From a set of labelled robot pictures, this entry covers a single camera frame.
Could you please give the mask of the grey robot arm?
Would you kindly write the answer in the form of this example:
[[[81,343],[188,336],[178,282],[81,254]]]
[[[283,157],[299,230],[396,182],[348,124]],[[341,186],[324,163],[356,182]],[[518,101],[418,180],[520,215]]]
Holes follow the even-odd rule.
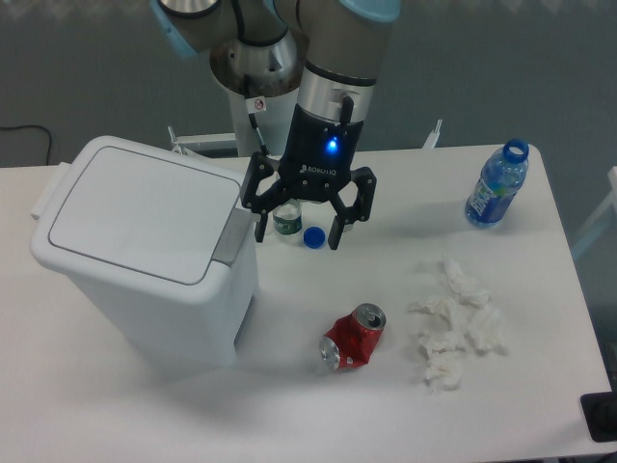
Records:
[[[397,1],[155,1],[181,54],[207,52],[227,92],[238,153],[250,163],[243,206],[262,237],[292,200],[328,203],[328,237],[368,220],[377,179],[352,161]]]

